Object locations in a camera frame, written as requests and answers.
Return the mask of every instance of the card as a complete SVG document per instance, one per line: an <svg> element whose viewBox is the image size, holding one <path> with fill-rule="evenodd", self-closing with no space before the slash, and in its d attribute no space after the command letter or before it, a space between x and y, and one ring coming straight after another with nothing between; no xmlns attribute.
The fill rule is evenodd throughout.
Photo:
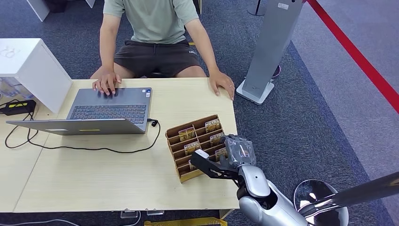
<svg viewBox="0 0 399 226"><path fill-rule="evenodd" d="M190 155L191 153L195 152L196 150L200 149L200 143L198 141L195 141L191 144L187 144L184 146L184 152L186 153L186 156Z"/></svg>
<svg viewBox="0 0 399 226"><path fill-rule="evenodd" d="M190 166L190 171L196 170L197 167L195 167L194 165L191 164L191 160L188 160L188 164Z"/></svg>
<svg viewBox="0 0 399 226"><path fill-rule="evenodd" d="M211 147L219 145L220 143L220 139L224 136L224 133L218 133L216 135L213 135L209 138L209 140L211 141Z"/></svg>
<svg viewBox="0 0 399 226"><path fill-rule="evenodd" d="M219 161L221 155L224 155L227 158L227 150L225 147L215 151L216 162Z"/></svg>
<svg viewBox="0 0 399 226"><path fill-rule="evenodd" d="M207 133L218 130L218 129L220 129L219 119L214 119L212 121L205 123L205 132L207 132Z"/></svg>
<svg viewBox="0 0 399 226"><path fill-rule="evenodd" d="M189 140L191 138L195 137L195 129L194 127L188 128L188 129L183 129L181 131L179 131L179 138L180 141L185 141L185 140Z"/></svg>

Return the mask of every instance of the man's right hand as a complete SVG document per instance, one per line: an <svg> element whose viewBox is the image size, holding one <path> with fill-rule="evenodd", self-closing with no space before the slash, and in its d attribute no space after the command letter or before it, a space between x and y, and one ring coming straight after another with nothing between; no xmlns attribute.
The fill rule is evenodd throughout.
<svg viewBox="0 0 399 226"><path fill-rule="evenodd" d="M119 84L122 83L122 79L115 72L104 73L100 79L93 82L93 89L98 90L101 93L105 93L107 96L110 95L108 88L111 90L112 94L115 94L115 85L117 82Z"/></svg>

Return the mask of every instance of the blue carpet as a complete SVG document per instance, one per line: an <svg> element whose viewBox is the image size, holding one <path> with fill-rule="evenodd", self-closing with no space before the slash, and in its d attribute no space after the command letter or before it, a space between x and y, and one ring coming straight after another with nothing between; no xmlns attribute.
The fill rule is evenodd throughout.
<svg viewBox="0 0 399 226"><path fill-rule="evenodd" d="M262 23L261 17L246 12L251 4L254 2L203 0L201 21L209 33L221 71L230 75L236 86L249 68ZM98 31L102 6L100 0L93 9L84 1L69 2L65 13L50 14L41 23L25 1L1 1L0 38L40 37L73 79L88 78L100 65ZM117 37L118 46L131 35L124 17ZM266 177L290 199L296 185L309 178L327 181L337 190L368 181L293 44L288 46L281 67L282 73L274 82L276 87L262 106L240 97L234 100L238 133L253 141L257 165ZM349 212L353 226L393 225L380 201L349 207ZM215 211L193 213L195 216L215 214ZM0 214L0 222L57 217L82 226L122 223L117 213L109 212ZM188 218L182 211L172 211L165 217ZM253 225L239 210L226 220L229 225Z"/></svg>

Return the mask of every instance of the red line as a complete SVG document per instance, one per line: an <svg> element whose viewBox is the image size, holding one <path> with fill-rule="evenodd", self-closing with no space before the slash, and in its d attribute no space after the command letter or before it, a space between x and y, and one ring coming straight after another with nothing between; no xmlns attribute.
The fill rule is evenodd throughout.
<svg viewBox="0 0 399 226"><path fill-rule="evenodd" d="M358 64L371 82L377 87L382 95L388 100L391 106L399 113L399 94L390 86L382 75L371 65L371 63L356 48L351 40L343 33L338 25L331 19L327 12L321 7L317 0L308 0L310 6L317 13L331 33L341 43L352 59Z"/></svg>

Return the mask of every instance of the light wood table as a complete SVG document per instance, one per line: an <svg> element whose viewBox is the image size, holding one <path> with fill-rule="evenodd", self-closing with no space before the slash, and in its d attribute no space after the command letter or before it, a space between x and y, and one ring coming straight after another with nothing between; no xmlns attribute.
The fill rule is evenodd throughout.
<svg viewBox="0 0 399 226"><path fill-rule="evenodd" d="M65 119L78 89L91 80L75 80L58 115ZM110 210L222 210L238 209L237 187L230 180L203 175L180 183L165 131L218 114L224 131L236 134L232 101L221 89L217 97L208 78L124 80L121 87L152 87L149 117L159 120L160 137L149 150L120 154L109 151L43 149L15 212ZM157 127L145 135L58 136L46 146L109 147L133 151L148 147Z"/></svg>
<svg viewBox="0 0 399 226"><path fill-rule="evenodd" d="M4 97L0 99L0 104L10 100L12 99ZM15 149L8 149L4 145L6 136L14 128L14 125L6 124L6 121L22 120L25 116L26 114L13 116L0 115L0 212L14 211L18 199L41 152L40 147L32 146L30 144L25 144ZM53 114L44 105L37 104L35 118L39 120L55 119L56 114ZM8 139L8 145L16 146L22 144L26 141L27 134L28 129L17 128ZM39 133L32 141L43 145L46 142L47 137L47 133Z"/></svg>

